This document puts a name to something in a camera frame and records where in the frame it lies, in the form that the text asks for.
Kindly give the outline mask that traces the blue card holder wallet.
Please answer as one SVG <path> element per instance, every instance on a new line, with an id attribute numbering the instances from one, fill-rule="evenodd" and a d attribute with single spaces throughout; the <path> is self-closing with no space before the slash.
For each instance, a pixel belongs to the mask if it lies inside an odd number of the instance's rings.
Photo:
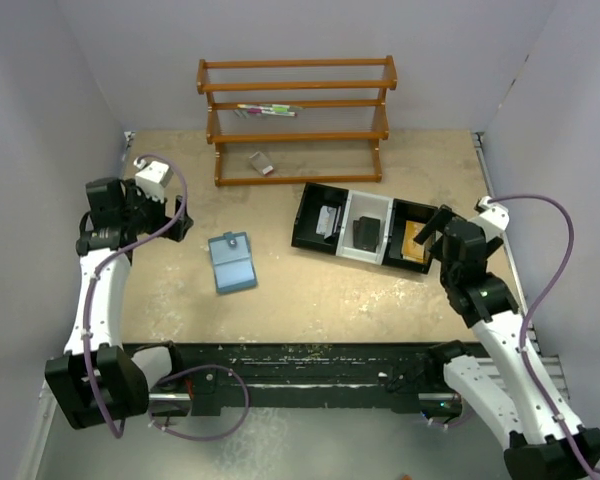
<path id="1" fill-rule="evenodd" d="M 208 240 L 216 292 L 235 293 L 258 285 L 246 232 L 226 232 Z"/>

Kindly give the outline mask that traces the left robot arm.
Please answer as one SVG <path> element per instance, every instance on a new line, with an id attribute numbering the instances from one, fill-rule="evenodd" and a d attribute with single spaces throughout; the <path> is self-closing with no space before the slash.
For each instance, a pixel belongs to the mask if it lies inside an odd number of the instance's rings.
<path id="1" fill-rule="evenodd" d="M 157 238 L 180 242 L 193 225 L 184 194 L 177 196 L 174 214 L 166 213 L 171 177 L 170 171 L 149 170 L 86 185 L 90 209 L 76 242 L 81 273 L 76 316 L 62 355 L 47 361 L 44 371 L 76 430 L 105 424 L 121 437 L 126 419 L 147 411 L 151 388 L 174 392 L 185 382 L 186 369 L 173 342 L 128 354 L 120 330 L 134 250 Z"/>

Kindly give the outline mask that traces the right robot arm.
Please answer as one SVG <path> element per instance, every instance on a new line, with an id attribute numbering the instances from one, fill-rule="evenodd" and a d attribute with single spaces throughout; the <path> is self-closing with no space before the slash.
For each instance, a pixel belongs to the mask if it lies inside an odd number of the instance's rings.
<path id="1" fill-rule="evenodd" d="M 586 427 L 565 401 L 529 340 L 529 316 L 507 284 L 487 270 L 503 244 L 508 210 L 489 197 L 476 210 L 477 216 L 465 219 L 443 205 L 414 240 L 431 245 L 450 306 L 499 378 L 481 373 L 476 358 L 454 341 L 433 349 L 426 383 L 436 391 L 451 388 L 469 404 L 500 443 L 511 478 L 595 479 L 600 429 Z"/>

